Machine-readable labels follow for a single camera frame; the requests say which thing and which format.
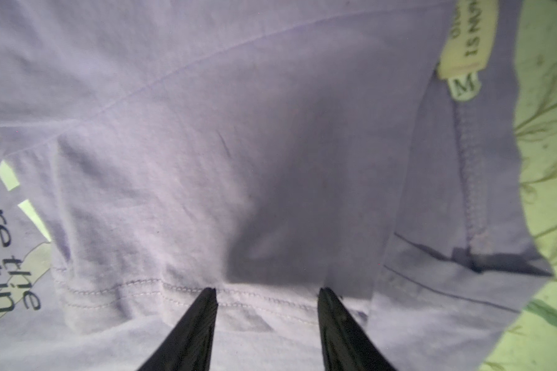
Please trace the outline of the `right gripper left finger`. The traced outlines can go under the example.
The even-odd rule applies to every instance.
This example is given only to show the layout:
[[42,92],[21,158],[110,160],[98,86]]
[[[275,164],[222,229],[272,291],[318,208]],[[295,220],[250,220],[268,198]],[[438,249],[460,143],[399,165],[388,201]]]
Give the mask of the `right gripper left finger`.
[[205,288],[139,371],[208,371],[217,313],[216,290]]

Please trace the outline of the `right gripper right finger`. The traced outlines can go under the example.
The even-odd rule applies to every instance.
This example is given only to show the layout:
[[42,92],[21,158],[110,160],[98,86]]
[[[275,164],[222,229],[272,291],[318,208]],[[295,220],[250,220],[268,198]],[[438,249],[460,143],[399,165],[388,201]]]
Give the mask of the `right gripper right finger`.
[[327,371],[395,371],[330,288],[317,303],[323,365]]

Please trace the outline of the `purple t-shirt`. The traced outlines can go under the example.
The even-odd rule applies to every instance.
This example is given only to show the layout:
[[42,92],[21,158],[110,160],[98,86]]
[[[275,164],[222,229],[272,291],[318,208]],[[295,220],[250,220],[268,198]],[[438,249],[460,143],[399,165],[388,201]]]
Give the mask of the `purple t-shirt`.
[[525,224],[519,1],[0,1],[0,370],[475,370],[553,275]]

